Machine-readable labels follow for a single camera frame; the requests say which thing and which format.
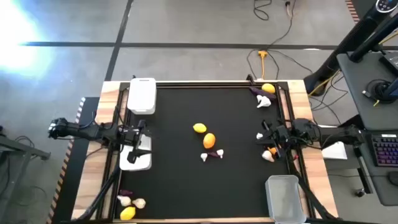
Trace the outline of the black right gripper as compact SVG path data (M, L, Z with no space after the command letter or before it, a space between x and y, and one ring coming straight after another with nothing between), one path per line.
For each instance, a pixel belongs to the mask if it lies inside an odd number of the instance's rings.
M272 127L272 123L262 120L264 133L273 134L274 139L258 139L255 141L257 145L263 147L265 151L269 151L276 159L281 157L281 147L289 147L294 144L294 139L290 133L290 129L284 125Z

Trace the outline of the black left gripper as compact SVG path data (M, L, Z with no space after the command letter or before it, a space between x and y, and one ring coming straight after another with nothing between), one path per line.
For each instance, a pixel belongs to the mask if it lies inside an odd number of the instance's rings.
M136 129L122 129L120 130L119 143L122 145L132 146L132 151L127 154L127 161L134 164L138 157L146 154L151 154L151 150L138 149L141 143L142 135L151 137L152 133L147 128L147 123L144 119L140 119Z

